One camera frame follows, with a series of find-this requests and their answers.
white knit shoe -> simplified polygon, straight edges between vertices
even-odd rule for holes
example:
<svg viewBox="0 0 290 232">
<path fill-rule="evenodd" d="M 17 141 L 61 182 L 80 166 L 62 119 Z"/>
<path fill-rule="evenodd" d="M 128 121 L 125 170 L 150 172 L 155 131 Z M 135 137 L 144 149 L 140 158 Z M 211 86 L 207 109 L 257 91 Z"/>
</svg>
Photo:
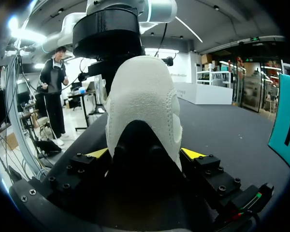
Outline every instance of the white knit shoe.
<svg viewBox="0 0 290 232">
<path fill-rule="evenodd" d="M 126 126 L 141 120 L 151 127 L 181 170 L 179 102 L 162 60 L 140 56 L 124 62 L 115 75 L 105 108 L 108 112 L 106 140 L 112 156 Z"/>
<path fill-rule="evenodd" d="M 64 145 L 64 142 L 61 139 L 54 139 L 53 141 L 54 141 L 54 143 L 57 146 L 63 146 Z"/>
</svg>

cardboard box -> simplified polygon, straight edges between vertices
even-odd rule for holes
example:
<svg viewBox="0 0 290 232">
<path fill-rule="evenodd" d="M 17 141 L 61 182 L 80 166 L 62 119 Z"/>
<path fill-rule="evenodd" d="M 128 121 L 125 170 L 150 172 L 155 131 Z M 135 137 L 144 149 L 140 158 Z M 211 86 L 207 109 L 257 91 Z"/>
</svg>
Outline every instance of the cardboard box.
<svg viewBox="0 0 290 232">
<path fill-rule="evenodd" d="M 6 136 L 6 142 L 12 150 L 18 147 L 18 142 L 16 140 L 16 136 L 14 133 L 11 133 L 8 136 Z"/>
<path fill-rule="evenodd" d="M 202 64 L 209 64 L 212 62 L 212 55 L 204 54 L 202 55 Z"/>
<path fill-rule="evenodd" d="M 205 64 L 204 65 L 204 71 L 208 71 L 209 70 L 209 64 Z"/>
</svg>

black work surface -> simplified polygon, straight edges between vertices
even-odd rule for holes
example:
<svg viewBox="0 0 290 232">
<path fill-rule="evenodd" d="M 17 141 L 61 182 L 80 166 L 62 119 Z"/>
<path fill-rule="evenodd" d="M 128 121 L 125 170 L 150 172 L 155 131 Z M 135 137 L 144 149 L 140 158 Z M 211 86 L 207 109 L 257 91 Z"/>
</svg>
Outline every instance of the black work surface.
<svg viewBox="0 0 290 232">
<path fill-rule="evenodd" d="M 231 105 L 194 105 L 179 99 L 183 127 L 182 147 L 213 154 L 233 177 L 242 180 L 242 189 L 254 184 L 272 183 L 275 193 L 260 213 L 265 213 L 283 193 L 290 178 L 290 168 L 268 146 L 273 122 L 260 115 Z M 56 176 L 65 171 L 69 158 L 106 148 L 107 114 L 89 126 L 69 147 L 48 173 Z"/>
</svg>

man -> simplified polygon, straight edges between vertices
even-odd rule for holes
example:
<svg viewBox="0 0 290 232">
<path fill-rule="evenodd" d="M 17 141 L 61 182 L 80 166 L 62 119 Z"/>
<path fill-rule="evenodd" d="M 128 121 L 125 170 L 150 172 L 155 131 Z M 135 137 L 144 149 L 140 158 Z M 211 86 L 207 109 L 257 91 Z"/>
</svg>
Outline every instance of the man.
<svg viewBox="0 0 290 232">
<path fill-rule="evenodd" d="M 64 145 L 60 137 L 67 137 L 64 129 L 63 112 L 61 106 L 61 83 L 65 86 L 69 84 L 66 75 L 66 68 L 62 60 L 67 49 L 62 46 L 55 50 L 55 57 L 49 59 L 40 74 L 42 88 L 47 92 L 45 95 L 46 109 L 49 121 L 53 129 L 54 142 L 58 146 Z"/>
</svg>

shoe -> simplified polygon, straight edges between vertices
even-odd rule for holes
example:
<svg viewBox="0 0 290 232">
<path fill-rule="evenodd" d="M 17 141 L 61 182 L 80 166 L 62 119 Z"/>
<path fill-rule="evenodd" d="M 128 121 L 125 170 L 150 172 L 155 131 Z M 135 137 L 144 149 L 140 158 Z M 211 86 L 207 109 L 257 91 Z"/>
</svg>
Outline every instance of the shoe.
<svg viewBox="0 0 290 232">
<path fill-rule="evenodd" d="M 171 75 L 161 59 L 139 56 L 124 62 L 114 77 L 105 109 L 106 140 L 111 156 L 128 124 L 140 120 L 151 127 L 181 170 L 180 107 Z"/>
<path fill-rule="evenodd" d="M 64 142 L 61 139 L 54 139 L 53 141 L 54 141 L 54 143 L 57 146 L 63 146 L 64 145 Z"/>
<path fill-rule="evenodd" d="M 68 135 L 67 133 L 64 133 L 64 134 L 61 134 L 61 137 L 62 137 L 62 138 L 68 138 L 69 135 Z"/>
</svg>

